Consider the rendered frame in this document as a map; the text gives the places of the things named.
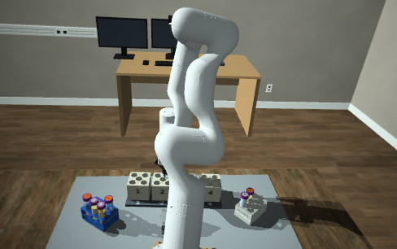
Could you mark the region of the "blue tube rack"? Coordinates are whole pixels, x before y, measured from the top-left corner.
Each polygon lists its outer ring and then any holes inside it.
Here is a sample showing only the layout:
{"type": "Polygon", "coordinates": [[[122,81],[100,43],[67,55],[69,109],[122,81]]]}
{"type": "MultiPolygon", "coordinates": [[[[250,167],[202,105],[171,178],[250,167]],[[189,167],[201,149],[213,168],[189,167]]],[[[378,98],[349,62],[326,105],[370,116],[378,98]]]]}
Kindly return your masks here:
{"type": "Polygon", "coordinates": [[[105,231],[119,219],[118,208],[115,206],[113,206],[113,208],[114,210],[112,212],[107,212],[106,210],[107,216],[105,216],[104,218],[100,218],[98,217],[98,213],[93,214],[92,210],[86,210],[84,205],[81,208],[82,219],[88,221],[91,225],[94,225],[101,231],[105,231]],[[86,215],[86,213],[89,213],[90,216],[86,215]],[[95,220],[93,217],[97,218],[97,220],[95,220]],[[102,222],[102,224],[100,223],[100,221],[102,222]]]}

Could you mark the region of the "white tube rack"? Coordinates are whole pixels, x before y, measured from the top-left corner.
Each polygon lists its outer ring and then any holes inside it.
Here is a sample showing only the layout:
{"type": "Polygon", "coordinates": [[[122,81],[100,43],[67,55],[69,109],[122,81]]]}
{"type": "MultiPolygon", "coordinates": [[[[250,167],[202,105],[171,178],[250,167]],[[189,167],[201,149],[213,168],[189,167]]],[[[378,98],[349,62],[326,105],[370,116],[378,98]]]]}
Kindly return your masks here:
{"type": "Polygon", "coordinates": [[[251,203],[246,203],[246,207],[241,207],[240,202],[236,204],[234,215],[246,222],[248,225],[251,225],[266,211],[267,204],[268,200],[254,193],[251,203]]]}

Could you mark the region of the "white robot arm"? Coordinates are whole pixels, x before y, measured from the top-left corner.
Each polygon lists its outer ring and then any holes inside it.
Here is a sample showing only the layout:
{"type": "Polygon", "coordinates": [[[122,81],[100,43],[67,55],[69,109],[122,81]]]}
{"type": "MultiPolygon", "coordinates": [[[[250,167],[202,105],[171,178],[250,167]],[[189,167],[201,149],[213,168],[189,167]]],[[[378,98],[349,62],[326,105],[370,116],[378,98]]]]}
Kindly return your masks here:
{"type": "Polygon", "coordinates": [[[184,164],[213,165],[223,158],[225,140],[214,108],[216,74],[237,46],[239,31],[232,20],[184,7],[172,17],[172,33],[178,40],[168,83],[173,107],[159,112],[155,139],[169,179],[168,208],[164,243],[153,249],[202,249],[205,185],[184,164]],[[199,57],[203,44],[207,53],[199,57]],[[193,113],[199,129],[191,128],[193,113]]]}

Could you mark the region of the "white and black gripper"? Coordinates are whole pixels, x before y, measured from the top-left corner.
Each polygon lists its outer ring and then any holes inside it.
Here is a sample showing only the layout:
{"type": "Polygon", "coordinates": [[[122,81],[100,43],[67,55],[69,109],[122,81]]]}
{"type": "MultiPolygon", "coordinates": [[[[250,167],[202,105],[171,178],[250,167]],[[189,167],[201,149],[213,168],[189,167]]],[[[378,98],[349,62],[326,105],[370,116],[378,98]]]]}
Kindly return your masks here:
{"type": "Polygon", "coordinates": [[[165,177],[165,168],[164,168],[164,166],[162,165],[162,163],[160,162],[160,160],[159,160],[159,158],[157,157],[157,159],[155,160],[155,164],[157,164],[157,165],[159,165],[162,169],[163,169],[163,175],[164,175],[164,177],[165,177]]]}

